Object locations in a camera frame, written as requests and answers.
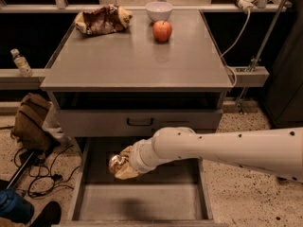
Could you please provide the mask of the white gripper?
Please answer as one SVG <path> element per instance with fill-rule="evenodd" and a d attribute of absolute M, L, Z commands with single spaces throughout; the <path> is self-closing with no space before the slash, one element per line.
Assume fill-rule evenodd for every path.
<path fill-rule="evenodd" d="M 119 156 L 129 158 L 131 165 L 122 167 L 115 174 L 115 177 L 120 180 L 136 178 L 139 173 L 148 173 L 165 163 L 165 160 L 156 154 L 151 139 L 140 140 L 132 146 L 126 147 L 119 153 Z"/>

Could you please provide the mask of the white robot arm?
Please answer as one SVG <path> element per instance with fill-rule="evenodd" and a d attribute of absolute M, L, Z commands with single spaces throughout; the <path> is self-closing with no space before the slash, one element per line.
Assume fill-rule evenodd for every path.
<path fill-rule="evenodd" d="M 196 158 L 303 182 L 303 129 L 199 134 L 190 128 L 163 128 L 111 158 L 120 180 L 135 178 L 162 164 Z"/>

